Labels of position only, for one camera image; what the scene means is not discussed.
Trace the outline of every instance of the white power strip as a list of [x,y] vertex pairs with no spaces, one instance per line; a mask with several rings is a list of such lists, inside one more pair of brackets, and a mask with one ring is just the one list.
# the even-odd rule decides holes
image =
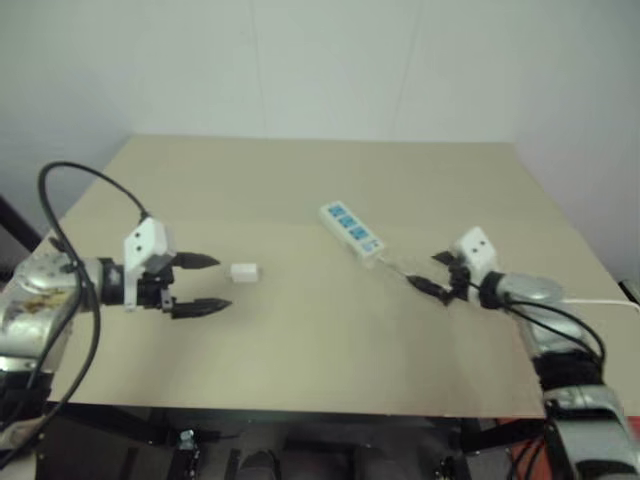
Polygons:
[[320,220],[342,244],[369,267],[385,249],[384,242],[340,201],[322,206]]

